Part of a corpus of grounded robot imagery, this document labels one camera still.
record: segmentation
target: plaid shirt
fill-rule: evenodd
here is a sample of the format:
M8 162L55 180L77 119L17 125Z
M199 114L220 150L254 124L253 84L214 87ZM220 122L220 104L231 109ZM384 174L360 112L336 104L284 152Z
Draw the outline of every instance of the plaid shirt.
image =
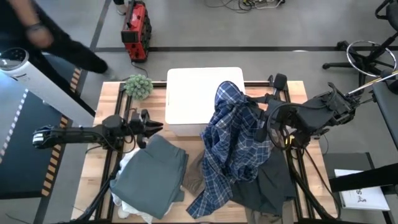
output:
M264 122L249 109L239 88L223 82L217 89L215 113L201 137L205 143L205 190L187 208L193 218L212 214L232 198L231 184L252 181L257 168L270 155L271 142L256 142L254 135Z

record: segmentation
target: white device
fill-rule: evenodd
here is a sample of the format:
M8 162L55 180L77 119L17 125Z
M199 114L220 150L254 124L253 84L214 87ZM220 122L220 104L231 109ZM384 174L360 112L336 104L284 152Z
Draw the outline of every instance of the white device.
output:
M215 111L215 95L223 81L243 93L242 70L226 68L174 68L167 72L165 121L177 136L199 136Z
M33 94L79 125L92 126L94 117L28 59L29 54L26 50L8 49L0 54L0 71L23 84Z

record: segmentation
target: wooden table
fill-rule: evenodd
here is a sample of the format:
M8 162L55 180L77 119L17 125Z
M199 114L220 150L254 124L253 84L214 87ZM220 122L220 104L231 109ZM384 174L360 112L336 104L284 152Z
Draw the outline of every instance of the wooden table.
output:
M304 84L301 81L289 81L290 100L294 103L303 103L307 100ZM114 114L116 100L118 97L118 82L104 83L99 97L98 108L94 120L94 125L101 124L102 120L109 115ZM271 87L247 87L246 94L249 96L262 96L265 93L272 93ZM122 105L125 105L126 96L123 99ZM164 123L164 129L159 133L165 137L172 144L180 147L190 155L188 166L196 158L196 156L204 150L204 145L200 137L178 137L170 131L167 123L165 122L165 88L155 88L154 92L146 100L142 102L133 101L131 108L146 108L149 111L150 118L154 121ZM130 150L132 146L125 144L125 150ZM308 146L308 151L313 157L317 167L319 168L323 178L328 179L323 162L322 153L318 141L312 140ZM104 161L106 151L102 149L94 149L86 155L83 171L81 173L80 184L76 196L75 208L73 210L72 219L82 214L82 210L91 203L92 199L100 189L101 177L103 173ZM326 188L323 186L314 166L310 162L308 156L304 157L305 169L307 171L307 179L310 190L324 206L324 208L333 216L336 216L336 208L333 198L329 195ZM185 210L195 199L189 192L185 191L185 200L183 202L174 203L171 211L163 217L162 220L154 220L155 222L170 222L170 223L190 223L190 222L228 222L228 223L242 223L247 222L244 207L234 202L228 202L225 206L213 212L211 215L201 217L194 220ZM308 217L305 197L299 189L299 197L303 216ZM105 218L108 209L109 193L105 197L103 207L103 218ZM115 223L142 223L144 222L141 217L130 215L127 219L120 219L117 215L118 208L114 209L113 222Z

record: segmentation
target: office chair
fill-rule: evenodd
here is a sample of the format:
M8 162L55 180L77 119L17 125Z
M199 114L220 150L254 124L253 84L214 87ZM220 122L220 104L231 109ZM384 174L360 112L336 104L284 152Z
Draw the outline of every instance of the office chair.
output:
M379 15L380 11L386 8L386 14L381 16ZM394 28L397 33L393 36L389 37L384 43L377 44L372 41L359 40L349 44L347 41L341 41L337 43L337 50L345 50L348 58L348 62L343 63L324 63L322 68L328 69L330 67L340 67L340 68L355 68L359 72L359 86L365 84L366 76L370 77L378 77L381 74L381 70L376 68L376 65L383 65L392 70L395 70L397 67L397 60L394 54L387 48L390 46L393 41L398 37L398 0L384 0L384 2L376 9L375 15L378 19L387 20L392 28ZM356 50L353 49L353 46L358 43L369 43L372 44L371 53L368 56L361 55L357 53ZM388 63L381 62L377 60L384 52L388 52L389 55L394 60L394 65L389 65Z

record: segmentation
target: gray floor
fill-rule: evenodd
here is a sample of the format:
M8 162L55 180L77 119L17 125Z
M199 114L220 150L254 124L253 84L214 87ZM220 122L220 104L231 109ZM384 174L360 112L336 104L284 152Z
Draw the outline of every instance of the gray floor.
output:
M105 0L38 2L74 39L86 45L91 44ZM153 26L153 47L334 46L343 39L382 42L394 32L387 21L374 17L374 10L381 2L375 0L287 0L278 9L248 14L236 14L225 8L210 9L203 5L202 0L145 2ZM114 4L111 4L97 47L122 47L119 33L122 24L123 17L116 14ZM125 53L98 55L109 63L119 78L143 73L130 65ZM327 82L333 82L343 92L356 87L357 74L354 70L321 68L324 62L344 61L343 52L152 52L148 61L140 66L147 69L153 80L165 80L167 70L182 67L241 67L245 80L265 80L269 75L279 72L287 75L289 80L303 80L307 95L311 97L327 90ZM3 87L13 88L11 81L3 79L0 76L0 92ZM93 108L98 104L103 81L105 79L95 73L87 76L81 95ZM16 109L18 102L14 100L0 94L2 108L10 108L10 111ZM9 127L7 119L2 117L6 116L2 113L0 117L0 137L3 129L8 130ZM376 167L398 160L398 151L374 103L363 105L357 110L354 121L333 128L326 136L329 141L328 153L370 152ZM324 139L321 139L321 145L326 150ZM70 218L84 160L83 148L81 145L68 145L45 223L67 221ZM398 213L397 197L391 196L388 200L393 213ZM0 201L0 223L18 223L8 219L5 213L32 223L37 204L36 199ZM355 211L345 213L345 218L384 223L380 214Z

